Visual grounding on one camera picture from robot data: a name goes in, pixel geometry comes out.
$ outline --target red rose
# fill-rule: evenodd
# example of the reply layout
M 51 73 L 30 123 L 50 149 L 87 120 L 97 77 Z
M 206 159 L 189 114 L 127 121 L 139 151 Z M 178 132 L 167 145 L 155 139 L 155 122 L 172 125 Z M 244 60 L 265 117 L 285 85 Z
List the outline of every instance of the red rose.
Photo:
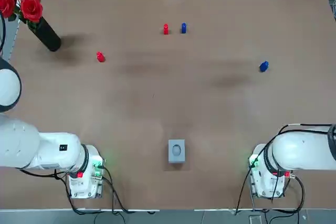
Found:
M 14 0 L 0 0 L 0 11 L 4 15 L 4 18 L 9 18 L 14 11 Z
M 21 0 L 21 11 L 24 18 L 38 23 L 42 17 L 43 7 L 39 0 Z

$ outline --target red block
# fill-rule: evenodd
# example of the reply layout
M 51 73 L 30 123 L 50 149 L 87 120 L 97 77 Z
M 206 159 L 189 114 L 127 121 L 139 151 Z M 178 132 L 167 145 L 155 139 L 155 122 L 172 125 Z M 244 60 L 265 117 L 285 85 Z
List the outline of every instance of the red block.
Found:
M 104 62 L 105 61 L 105 56 L 102 54 L 102 52 L 97 52 L 97 60 L 99 62 Z
M 168 24 L 164 24 L 164 26 L 163 26 L 163 34 L 164 34 L 164 35 L 169 34 Z

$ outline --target tabletop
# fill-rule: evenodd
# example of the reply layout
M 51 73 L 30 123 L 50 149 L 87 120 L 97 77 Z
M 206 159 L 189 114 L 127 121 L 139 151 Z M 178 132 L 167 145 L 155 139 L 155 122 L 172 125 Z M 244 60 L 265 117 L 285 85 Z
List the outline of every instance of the tabletop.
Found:
M 336 121 L 336 26 L 328 0 L 42 4 L 62 47 L 48 51 L 20 25 L 11 64 L 23 93 L 8 115 L 94 145 L 127 208 L 234 208 L 257 144 L 287 123 Z M 169 139 L 185 139 L 183 165 L 168 163 Z M 298 175 L 305 208 L 336 207 L 335 172 Z M 12 168 L 0 176 L 2 209 L 70 208 L 61 182 Z M 256 207 L 290 208 L 299 200 L 293 183 L 286 197 L 273 205 L 257 200 Z M 110 191 L 75 205 L 110 209 Z M 248 186 L 240 206 L 251 208 Z

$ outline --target black vase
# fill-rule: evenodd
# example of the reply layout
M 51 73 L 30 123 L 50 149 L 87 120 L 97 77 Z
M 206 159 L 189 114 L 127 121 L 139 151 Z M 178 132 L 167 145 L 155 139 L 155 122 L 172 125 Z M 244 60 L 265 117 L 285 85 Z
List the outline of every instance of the black vase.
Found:
M 43 17 L 41 17 L 36 30 L 30 30 L 50 51 L 55 52 L 60 48 L 60 37 L 58 37 L 58 35 Z

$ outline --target blue game piece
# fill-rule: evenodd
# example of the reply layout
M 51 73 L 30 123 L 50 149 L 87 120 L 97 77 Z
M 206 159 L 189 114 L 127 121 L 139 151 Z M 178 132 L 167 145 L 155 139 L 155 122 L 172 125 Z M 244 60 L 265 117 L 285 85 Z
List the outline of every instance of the blue game piece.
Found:
M 268 69 L 268 61 L 263 62 L 259 66 L 260 72 L 265 72 Z
M 185 33 L 187 32 L 187 25 L 186 25 L 186 23 L 182 23 L 181 32 L 182 32 L 183 34 L 185 34 Z

